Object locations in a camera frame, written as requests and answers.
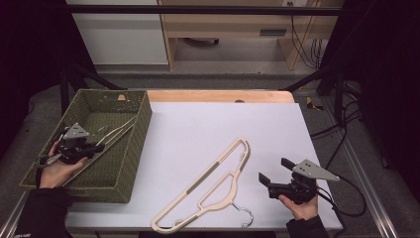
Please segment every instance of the human hand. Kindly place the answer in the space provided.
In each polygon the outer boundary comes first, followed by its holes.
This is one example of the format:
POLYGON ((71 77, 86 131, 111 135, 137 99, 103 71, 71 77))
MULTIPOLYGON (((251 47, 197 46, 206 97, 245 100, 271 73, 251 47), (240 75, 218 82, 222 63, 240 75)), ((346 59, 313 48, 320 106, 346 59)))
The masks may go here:
POLYGON ((291 211, 295 220, 309 220, 318 215, 318 195, 315 195, 310 201, 299 205, 285 195, 280 195, 278 199, 291 211))
MULTIPOLYGON (((58 142, 55 142, 50 149, 49 156, 53 156, 53 153, 57 147, 58 142)), ((84 163, 87 161, 87 157, 81 159, 74 165, 67 165, 60 160, 52 163, 43 169, 41 176, 40 188, 54 188, 62 186, 72 174, 81 169, 84 163)))

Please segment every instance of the woven basket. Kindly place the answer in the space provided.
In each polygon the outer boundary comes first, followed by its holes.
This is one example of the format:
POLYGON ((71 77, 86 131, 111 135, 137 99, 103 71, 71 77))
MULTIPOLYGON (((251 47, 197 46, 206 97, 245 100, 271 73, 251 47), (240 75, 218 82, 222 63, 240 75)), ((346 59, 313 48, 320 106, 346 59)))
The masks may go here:
MULTIPOLYGON (((80 89, 55 128, 40 155, 46 155, 60 131, 78 123, 90 133, 88 142, 97 142, 130 119, 133 127, 121 133, 97 153, 67 186, 75 201, 115 202, 130 201, 140 156, 152 118, 152 108, 145 91, 80 89)), ((36 167, 32 166, 20 182, 23 189, 36 187, 36 167)))

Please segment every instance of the aluminum rail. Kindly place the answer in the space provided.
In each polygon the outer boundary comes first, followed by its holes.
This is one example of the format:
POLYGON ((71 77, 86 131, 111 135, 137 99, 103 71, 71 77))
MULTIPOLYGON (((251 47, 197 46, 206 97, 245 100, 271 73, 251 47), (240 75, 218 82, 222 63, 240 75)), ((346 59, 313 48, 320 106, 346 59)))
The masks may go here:
MULTIPOLYGON (((333 123, 336 123, 334 113, 333 113, 333 106, 331 105, 330 101, 325 99, 324 97, 321 98, 322 104, 325 105, 328 115, 333 123)), ((343 138, 343 132, 338 132, 340 139, 343 138)), ((365 172, 364 168, 362 167, 358 156, 356 155, 352 144, 350 141, 345 138, 344 149, 347 153, 347 159, 350 165, 350 168, 355 176, 355 179, 364 193, 365 198, 367 200, 367 206, 370 210, 371 216, 373 217, 374 222, 376 223, 377 229, 379 230, 381 236, 383 238, 397 238, 398 235, 396 230, 390 220, 385 208, 380 201, 379 196, 377 195, 376 191, 373 188, 373 185, 368 178, 367 173, 365 172)))
POLYGON ((258 7, 258 6, 191 6, 191 5, 44 5, 55 13, 90 14, 204 14, 204 15, 286 15, 286 16, 343 16, 358 11, 342 8, 316 7, 258 7))

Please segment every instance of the white tabletop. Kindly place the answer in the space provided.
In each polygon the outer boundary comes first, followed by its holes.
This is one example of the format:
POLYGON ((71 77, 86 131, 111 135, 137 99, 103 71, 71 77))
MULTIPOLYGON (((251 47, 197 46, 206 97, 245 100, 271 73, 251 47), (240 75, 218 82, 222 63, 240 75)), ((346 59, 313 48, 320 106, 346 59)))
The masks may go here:
MULTIPOLYGON (((308 159, 319 165, 299 105, 296 103, 152 102, 152 121, 141 155, 132 199, 127 204, 75 203, 67 227, 89 229, 151 229, 152 219, 189 187, 238 138, 247 139, 251 156, 238 180, 235 203, 254 215, 250 230, 278 230, 292 215, 280 201, 268 198, 259 182, 263 173, 272 182, 290 183, 291 171, 281 158, 294 163, 308 159)), ((236 169, 243 149, 239 147, 188 195, 160 226, 172 226, 198 210, 202 192, 210 189, 226 171, 236 169)), ((327 184, 318 184, 329 191, 327 184)), ((206 202, 224 198, 229 183, 219 187, 206 202)), ((331 205, 319 199, 325 227, 341 228, 331 205)), ((205 213, 184 229, 241 230, 250 216, 233 206, 205 213)))

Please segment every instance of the floor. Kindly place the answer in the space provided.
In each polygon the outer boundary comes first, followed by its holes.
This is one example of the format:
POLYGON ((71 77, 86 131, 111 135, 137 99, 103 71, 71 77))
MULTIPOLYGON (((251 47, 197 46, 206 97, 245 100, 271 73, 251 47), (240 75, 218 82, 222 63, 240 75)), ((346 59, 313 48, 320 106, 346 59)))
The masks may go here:
MULTIPOLYGON (((180 41, 173 70, 146 65, 141 70, 131 67, 118 71, 103 67, 101 73, 108 80, 129 88, 264 90, 284 88, 313 70, 304 63, 294 71, 288 70, 276 40, 221 39, 216 46, 208 42, 180 41)), ((94 81, 88 83, 91 87, 100 87, 94 81)), ((293 92, 310 134, 336 123, 331 116, 334 92, 331 96, 318 97, 314 90, 317 83, 311 82, 293 92)), ((358 89, 356 83, 348 84, 358 89)), ((345 96, 345 103, 353 99, 345 96)), ((0 161, 0 224, 6 224, 22 195, 18 187, 20 179, 59 121, 58 88, 36 94, 29 107, 21 131, 0 161)), ((349 107, 349 114, 358 115, 357 110, 353 105, 349 107)), ((313 139, 321 166, 327 165, 343 136, 341 130, 313 139)), ((361 217, 344 216, 348 230, 341 237, 420 237, 420 205, 398 172, 382 166, 380 151, 363 120, 349 123, 345 139, 329 169, 357 184, 367 198, 368 208, 361 217)), ((353 213, 362 209, 361 197, 349 185, 330 183, 330 189, 343 210, 353 213)), ((276 236, 287 237, 287 234, 278 232, 276 236)), ((115 236, 104 234, 104 237, 115 236)))

